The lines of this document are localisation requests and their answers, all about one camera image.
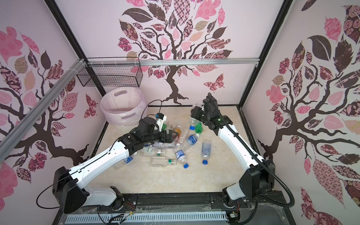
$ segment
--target wallpaper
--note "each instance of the wallpaper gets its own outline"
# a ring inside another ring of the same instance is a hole
[[[23,22],[28,17],[33,20]],[[44,2],[8,1],[0,18],[4,22],[0,26],[1,140],[56,85],[77,57]],[[100,99],[96,88],[83,88],[74,77],[2,162],[2,223],[53,221],[57,210],[37,207],[36,197],[53,182],[55,170],[89,158],[105,122],[97,107]],[[40,197],[39,204],[58,206],[51,191]],[[26,208],[27,216],[16,216],[14,208]]]
[[[296,2],[244,107],[295,196],[297,224],[359,223],[360,6],[351,3]]]

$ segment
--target tree mural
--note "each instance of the tree mural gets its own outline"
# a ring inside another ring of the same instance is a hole
[[[17,32],[14,28],[7,27],[6,30],[7,34],[0,31],[0,46],[3,47],[0,50],[0,54],[7,64],[9,57],[22,55],[20,49],[23,43],[16,39]],[[29,52],[16,59],[14,68],[17,73],[11,71],[0,62],[0,73],[4,78],[4,83],[0,87],[0,108],[8,112],[7,114],[0,113],[0,126],[10,127],[7,131],[0,129],[0,133],[5,136],[25,117],[26,108],[31,109],[36,106],[37,101],[45,95],[45,87],[49,86],[49,88],[52,88],[53,84],[50,80],[57,80],[64,73],[61,60],[52,66],[46,51],[40,55],[38,46],[31,38],[22,35],[22,39],[28,45]],[[35,76],[40,78],[41,85],[36,85]],[[87,160],[87,158],[84,159],[82,156],[86,152],[88,145],[76,152],[71,148],[56,146],[54,141],[55,138],[61,137],[60,130],[66,128],[60,121],[71,119],[75,116],[71,112],[76,106],[78,97],[78,93],[71,92],[74,86],[75,78],[72,79],[33,125],[36,132],[16,145],[15,151],[17,149],[21,150],[16,151],[18,152],[16,154],[6,157],[6,159],[11,157],[18,158],[13,168],[16,167],[16,173],[19,178],[31,182],[31,172],[44,168],[49,153],[51,157],[69,157],[73,160],[74,165]],[[87,95],[86,100],[89,104],[89,109],[85,112],[84,117],[95,115],[94,108],[97,103]],[[16,122],[12,121],[14,116],[17,119]]]
[[[274,103],[270,111],[274,112],[277,124],[275,137],[271,145],[258,141],[265,150],[264,158],[273,159],[280,141],[289,136],[289,144],[294,145],[295,154],[304,149],[306,173],[311,172],[312,164],[312,171],[320,185],[344,205],[343,183],[349,196],[360,207],[360,182],[348,180],[360,180],[360,175],[348,167],[358,163],[360,155],[346,153],[346,149],[336,150],[332,146],[333,143],[348,143],[360,148],[356,140],[345,136],[350,132],[360,135],[360,121],[354,120],[354,117],[360,116],[360,101],[348,103],[350,97],[356,98],[360,94],[360,50],[355,56],[351,46],[360,47],[360,7],[348,5],[344,8],[343,31],[338,19],[326,18],[328,38],[311,36],[308,39],[312,42],[312,50],[305,50],[301,42],[291,62],[289,58],[280,62],[280,74],[266,91]],[[331,43],[336,43],[335,49],[332,49]],[[330,163],[343,165],[329,166],[320,160],[320,156]],[[303,207],[303,210],[307,218],[308,214],[312,215],[309,211],[311,207]]]
[[[221,4],[220,0],[214,2],[212,0],[174,0],[173,11],[170,10],[172,0],[150,1],[145,1],[145,6],[143,0],[127,0],[137,7],[130,8],[123,13],[136,22],[131,24],[120,20],[121,29],[127,39],[121,37],[118,46],[128,52],[128,60],[133,60],[131,57],[146,60],[227,58],[232,52],[222,50],[230,42],[230,39],[220,39],[226,30],[226,27],[220,27],[225,20],[223,8],[221,7],[216,11]],[[198,21],[193,26],[193,19],[189,18],[192,11],[190,4],[195,4],[196,8],[197,3],[201,4],[198,5],[194,20],[197,18],[204,20]],[[150,13],[140,7],[146,7]],[[153,24],[150,27],[143,28],[142,24],[147,23],[148,25],[150,21]],[[139,52],[131,51],[133,47],[139,49]],[[173,99],[174,103],[181,105],[178,99],[188,98],[179,93],[174,76],[176,74],[187,76],[188,72],[200,76],[199,72],[207,73],[216,68],[215,65],[197,65],[195,68],[178,65],[146,66],[142,67],[142,70],[143,72],[147,71],[149,77],[154,75],[160,79],[167,76],[166,81],[170,85],[172,93],[164,101]],[[224,86],[223,79],[221,74],[215,82],[206,82],[204,85],[215,91]]]

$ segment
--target blue bottle label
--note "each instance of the blue bottle label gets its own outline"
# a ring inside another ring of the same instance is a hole
[[[177,152],[175,153],[176,159],[179,159],[179,158],[180,158],[181,156],[183,156],[183,155],[185,155],[185,154],[184,154],[184,152],[183,152],[182,150],[177,151]]]
[[[198,137],[196,137],[195,135],[190,135],[188,137],[188,140],[190,140],[193,144],[195,144],[198,141]]]

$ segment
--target beige tabletop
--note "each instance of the beige tabletop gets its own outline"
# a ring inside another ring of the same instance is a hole
[[[221,114],[228,116],[239,134],[249,143],[239,113],[235,106],[219,107]],[[189,126],[190,107],[162,107],[161,113],[174,126]],[[158,107],[150,107],[148,114],[156,114]],[[110,147],[115,139],[128,133],[132,128],[109,124],[97,153]],[[189,168],[180,163],[176,166],[151,167],[150,157],[139,154],[119,170],[113,167],[105,170],[91,181],[89,186],[108,188],[115,186],[121,193],[176,193],[176,192],[221,192],[223,188],[239,182],[243,172],[233,152],[215,133],[203,125],[198,142],[185,152]],[[203,140],[211,141],[211,155],[208,165],[202,164]],[[166,150],[169,158],[175,158],[172,149]]]

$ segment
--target wire basket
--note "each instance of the wire basket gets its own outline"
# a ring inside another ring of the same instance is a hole
[[[126,63],[103,61],[88,63],[77,75],[83,87],[140,87],[143,78],[138,57],[126,58]]]

